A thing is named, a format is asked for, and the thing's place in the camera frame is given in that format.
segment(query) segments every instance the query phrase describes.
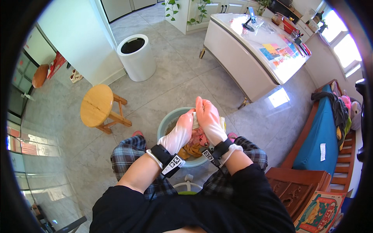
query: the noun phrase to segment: plaid pants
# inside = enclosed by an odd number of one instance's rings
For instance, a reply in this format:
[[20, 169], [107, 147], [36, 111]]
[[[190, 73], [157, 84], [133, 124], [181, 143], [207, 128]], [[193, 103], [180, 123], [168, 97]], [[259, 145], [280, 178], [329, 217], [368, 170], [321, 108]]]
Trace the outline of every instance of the plaid pants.
[[[254, 143], [244, 137], [238, 137], [234, 141], [235, 144], [242, 146], [244, 153], [254, 162], [260, 165], [264, 171], [268, 166], [267, 155]], [[145, 153], [145, 138], [137, 135], [128, 139], [124, 139], [113, 150], [110, 157], [114, 174], [119, 181], [124, 173], [128, 170], [131, 164]], [[212, 174], [204, 183], [203, 189], [197, 195], [213, 195], [225, 199], [230, 199], [233, 195], [233, 187], [229, 183], [230, 174], [225, 166], [221, 167], [220, 171]], [[155, 181], [145, 190], [144, 196], [149, 200], [155, 191], [153, 199], [163, 195], [175, 195], [176, 190], [168, 182], [167, 179], [162, 180], [163, 175], [159, 175]]]

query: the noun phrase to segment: hand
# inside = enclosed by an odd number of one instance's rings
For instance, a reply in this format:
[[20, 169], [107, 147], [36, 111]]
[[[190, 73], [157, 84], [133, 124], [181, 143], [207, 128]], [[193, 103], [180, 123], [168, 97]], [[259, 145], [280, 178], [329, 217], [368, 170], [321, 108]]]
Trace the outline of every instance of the hand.
[[171, 155], [179, 152], [179, 150], [190, 140], [193, 125], [192, 112], [194, 111], [195, 108], [192, 108], [187, 113], [181, 115], [172, 131], [159, 139], [157, 144], [166, 148]]
[[195, 100], [197, 120], [206, 137], [214, 146], [228, 139], [220, 126], [220, 117], [216, 107], [209, 101], [197, 97]]

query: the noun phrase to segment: black shirt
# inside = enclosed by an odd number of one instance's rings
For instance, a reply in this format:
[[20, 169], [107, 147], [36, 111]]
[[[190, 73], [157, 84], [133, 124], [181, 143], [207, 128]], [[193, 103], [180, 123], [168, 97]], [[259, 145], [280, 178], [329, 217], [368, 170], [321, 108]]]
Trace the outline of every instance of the black shirt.
[[231, 178], [232, 200], [171, 195], [146, 201], [125, 186], [109, 187], [93, 207], [90, 232], [166, 232], [200, 226], [206, 232], [295, 232], [293, 222], [259, 165]]

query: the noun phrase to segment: white trash can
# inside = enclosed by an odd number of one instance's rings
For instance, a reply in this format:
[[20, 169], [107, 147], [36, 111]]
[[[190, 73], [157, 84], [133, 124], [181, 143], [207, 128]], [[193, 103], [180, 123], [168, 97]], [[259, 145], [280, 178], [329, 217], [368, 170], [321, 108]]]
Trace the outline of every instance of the white trash can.
[[129, 78], [135, 82], [147, 80], [156, 71], [156, 62], [146, 35], [125, 38], [118, 45], [117, 53]]

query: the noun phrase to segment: forearm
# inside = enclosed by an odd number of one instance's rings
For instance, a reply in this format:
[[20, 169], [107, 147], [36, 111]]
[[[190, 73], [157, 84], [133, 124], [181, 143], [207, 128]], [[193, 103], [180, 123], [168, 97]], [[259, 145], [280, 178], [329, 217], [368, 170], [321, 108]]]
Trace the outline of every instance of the forearm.
[[157, 162], [145, 153], [129, 167], [117, 185], [144, 193], [160, 172], [161, 168]]
[[252, 160], [245, 153], [239, 150], [235, 150], [225, 162], [225, 166], [227, 167], [231, 176], [239, 170], [250, 166], [251, 164], [253, 164]]

